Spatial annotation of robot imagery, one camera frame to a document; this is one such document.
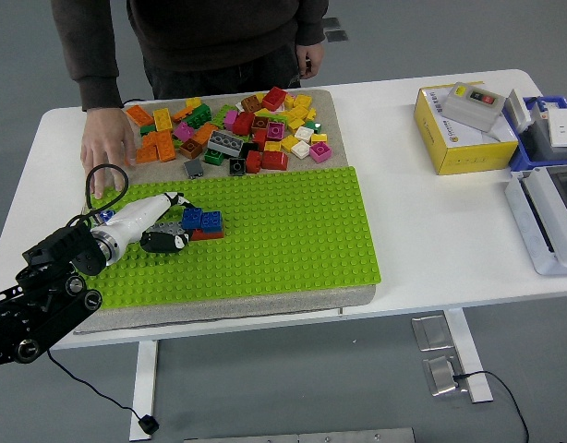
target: green lego baseplate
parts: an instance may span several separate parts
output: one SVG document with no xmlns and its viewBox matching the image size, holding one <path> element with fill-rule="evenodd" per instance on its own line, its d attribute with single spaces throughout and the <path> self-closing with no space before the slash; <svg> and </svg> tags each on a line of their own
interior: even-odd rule
<svg viewBox="0 0 567 443">
<path fill-rule="evenodd" d="M 368 219 L 352 167 L 130 186 L 114 207 L 182 192 L 219 210 L 224 238 L 189 243 L 177 254 L 139 244 L 96 277 L 103 308 L 373 285 L 381 281 Z M 107 191 L 101 204 L 117 196 Z M 161 219 L 180 221 L 183 208 Z"/>
</svg>

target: person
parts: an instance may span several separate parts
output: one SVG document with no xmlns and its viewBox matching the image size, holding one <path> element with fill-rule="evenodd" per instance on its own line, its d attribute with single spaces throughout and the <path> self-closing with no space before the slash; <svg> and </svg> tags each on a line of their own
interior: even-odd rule
<svg viewBox="0 0 567 443">
<path fill-rule="evenodd" d="M 328 0 L 127 0 L 155 99 L 297 88 L 319 72 Z M 52 0 L 70 77 L 87 113 L 80 158 L 85 173 L 135 164 L 133 132 L 117 87 L 110 0 Z M 123 181 L 114 174 L 115 187 Z M 104 172 L 90 184 L 103 195 Z"/>
</svg>

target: white table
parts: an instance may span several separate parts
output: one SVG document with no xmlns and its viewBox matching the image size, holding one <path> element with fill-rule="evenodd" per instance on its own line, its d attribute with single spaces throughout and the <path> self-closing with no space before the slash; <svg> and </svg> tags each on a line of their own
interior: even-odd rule
<svg viewBox="0 0 567 443">
<path fill-rule="evenodd" d="M 419 88 L 485 82 L 509 95 L 539 95 L 519 70 L 409 78 L 325 87 L 333 98 L 350 165 L 356 167 L 382 283 L 368 305 L 305 314 L 225 319 L 76 336 L 56 348 L 260 329 L 350 318 L 567 295 L 567 276 L 534 271 L 504 195 L 509 169 L 437 176 L 413 111 Z M 79 213 L 83 172 L 78 154 L 85 114 L 43 116 L 0 238 L 0 290 L 25 265 L 21 253 Z"/>
</svg>

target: table leg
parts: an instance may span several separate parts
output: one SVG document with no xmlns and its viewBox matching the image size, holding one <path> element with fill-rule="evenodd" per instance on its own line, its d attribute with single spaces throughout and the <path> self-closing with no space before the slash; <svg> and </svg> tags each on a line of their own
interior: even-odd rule
<svg viewBox="0 0 567 443">
<path fill-rule="evenodd" d="M 141 341 L 139 343 L 136 382 L 134 384 L 134 403 L 132 407 L 140 417 L 145 414 L 152 415 L 157 354 L 158 341 Z M 138 424 L 138 418 L 132 414 L 129 441 L 150 439 L 151 436 L 142 431 Z"/>
<path fill-rule="evenodd" d="M 471 372 L 482 371 L 483 366 L 478 357 L 477 347 L 470 334 L 470 328 L 466 322 L 464 311 L 462 308 L 446 309 L 443 311 L 446 317 L 454 348 L 458 353 L 460 365 L 462 370 L 469 374 Z M 477 374 L 467 379 L 468 393 L 472 403 L 479 403 L 482 401 L 493 401 L 493 396 L 490 392 L 489 383 L 485 374 Z"/>
</svg>

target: hand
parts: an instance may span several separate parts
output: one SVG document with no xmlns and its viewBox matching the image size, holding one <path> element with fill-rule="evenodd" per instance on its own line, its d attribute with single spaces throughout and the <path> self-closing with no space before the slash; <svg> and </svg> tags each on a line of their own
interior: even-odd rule
<svg viewBox="0 0 567 443">
<path fill-rule="evenodd" d="M 310 46 L 296 46 L 298 56 L 298 67 L 300 68 L 300 78 L 306 80 L 313 78 L 319 73 L 320 64 L 324 58 L 324 46 L 322 43 Z"/>
<path fill-rule="evenodd" d="M 93 167 L 106 162 L 123 166 L 124 158 L 126 163 L 136 164 L 134 133 L 124 112 L 119 108 L 89 109 L 80 151 L 85 174 Z M 111 172 L 115 189 L 122 189 L 123 177 L 116 170 Z M 90 183 L 90 191 L 94 192 L 95 198 L 101 198 L 104 189 L 105 170 L 100 169 Z"/>
</svg>

